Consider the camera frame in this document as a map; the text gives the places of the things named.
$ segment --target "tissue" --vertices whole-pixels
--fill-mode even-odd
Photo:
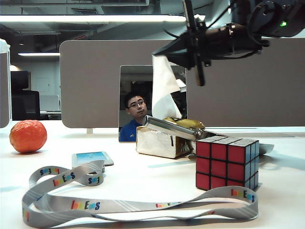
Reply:
[[[180,91],[176,77],[166,56],[152,56],[152,115],[164,119],[181,118],[182,115],[171,93]]]

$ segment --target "gray partition panel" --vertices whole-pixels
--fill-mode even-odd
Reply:
[[[304,126],[305,39],[270,41],[261,55],[212,61],[204,87],[187,77],[188,117],[206,126]]]
[[[0,53],[0,128],[10,122],[9,53]]]
[[[118,127],[120,66],[151,65],[169,40],[66,41],[60,46],[61,115],[71,128]]]
[[[212,61],[206,86],[187,72],[188,117],[206,126],[304,126],[305,39],[270,39],[263,54]],[[61,45],[62,121],[117,127],[121,65],[152,64],[169,41],[68,41]]]

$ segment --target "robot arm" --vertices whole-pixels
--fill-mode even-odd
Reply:
[[[165,55],[170,62],[187,69],[196,67],[199,86],[205,84],[202,63],[208,67],[211,60],[260,53],[269,46],[262,36],[292,37],[305,27],[305,0],[231,0],[225,11],[232,9],[232,23],[213,29],[213,23],[207,27],[204,21],[194,18],[191,0],[183,0],[183,6],[187,30],[153,55]]]

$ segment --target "orange ball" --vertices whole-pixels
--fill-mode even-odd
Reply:
[[[17,122],[10,130],[10,143],[19,153],[39,150],[47,141],[47,130],[37,120]]]

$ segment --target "black chair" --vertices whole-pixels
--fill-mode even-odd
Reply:
[[[28,71],[11,72],[12,119],[40,120],[39,92],[23,90],[29,87]]]

